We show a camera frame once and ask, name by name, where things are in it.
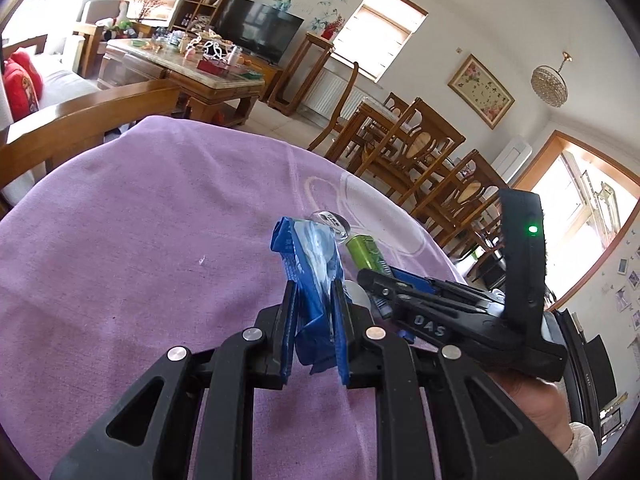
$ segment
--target white sofa cushion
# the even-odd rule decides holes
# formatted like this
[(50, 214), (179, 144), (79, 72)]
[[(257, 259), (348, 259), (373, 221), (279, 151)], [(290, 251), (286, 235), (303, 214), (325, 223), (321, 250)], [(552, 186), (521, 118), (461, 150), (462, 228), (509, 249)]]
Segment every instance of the white sofa cushion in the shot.
[[(82, 79), (71, 70), (66, 70), (60, 63), (58, 56), (39, 54), (38, 56), (32, 56), (31, 59), (44, 80), (42, 97), (38, 102), (40, 110), (99, 90), (94, 83), (87, 79)], [(44, 163), (42, 163), (33, 168), (33, 170), (19, 176), (12, 183), (2, 188), (4, 199), (11, 206), (15, 206), (44, 174), (46, 172)]]

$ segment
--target blue snack wrapper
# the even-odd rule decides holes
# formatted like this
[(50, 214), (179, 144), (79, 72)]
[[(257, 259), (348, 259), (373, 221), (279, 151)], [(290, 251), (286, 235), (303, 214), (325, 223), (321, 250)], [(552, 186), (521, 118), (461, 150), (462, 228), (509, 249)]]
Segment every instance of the blue snack wrapper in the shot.
[[(298, 285), (298, 326), (295, 346), (301, 364), (311, 365), (311, 374), (324, 372), (340, 363), (338, 371), (345, 383), (346, 349), (334, 334), (337, 305), (331, 284), (344, 283), (344, 271), (334, 231), (310, 220), (283, 217), (273, 231), (271, 250), (280, 253), (288, 280)], [(344, 356), (336, 359), (336, 351)]]

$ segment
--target tv stand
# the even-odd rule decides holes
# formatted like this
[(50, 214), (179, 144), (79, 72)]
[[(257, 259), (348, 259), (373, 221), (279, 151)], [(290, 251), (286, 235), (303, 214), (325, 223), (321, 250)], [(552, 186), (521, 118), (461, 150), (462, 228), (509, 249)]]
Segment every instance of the tv stand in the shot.
[(251, 60), (251, 69), (262, 74), (262, 78), (264, 79), (264, 89), (262, 90), (259, 99), (260, 101), (267, 102), (271, 92), (273, 92), (273, 89), (282, 77), (284, 69), (269, 63), (267, 60), (262, 59), (255, 54), (249, 53), (247, 50), (242, 53), (242, 57)]

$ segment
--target crystal chandelier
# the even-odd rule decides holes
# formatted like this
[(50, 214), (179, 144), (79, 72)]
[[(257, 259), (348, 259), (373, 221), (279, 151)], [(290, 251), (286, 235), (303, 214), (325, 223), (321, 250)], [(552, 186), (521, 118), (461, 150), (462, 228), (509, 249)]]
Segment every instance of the crystal chandelier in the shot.
[(561, 107), (567, 99), (566, 83), (562, 79), (560, 71), (567, 61), (573, 61), (567, 52), (563, 52), (562, 55), (564, 61), (558, 70), (542, 65), (535, 69), (531, 75), (531, 87), (535, 93), (545, 103), (555, 108)]

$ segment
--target purple blanket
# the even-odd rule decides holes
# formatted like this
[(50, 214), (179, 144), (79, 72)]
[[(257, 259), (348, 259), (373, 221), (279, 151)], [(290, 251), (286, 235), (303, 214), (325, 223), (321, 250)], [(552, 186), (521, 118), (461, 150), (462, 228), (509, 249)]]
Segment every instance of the purple blanket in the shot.
[[(147, 118), (39, 183), (0, 222), (0, 424), (34, 471), (48, 478), (168, 348), (217, 346), (279, 303), (273, 227), (319, 209), (372, 234), (392, 265), (460, 279), (382, 194), (266, 137)], [(296, 363), (284, 391), (256, 393), (254, 443), (257, 478), (373, 479), (373, 392)]]

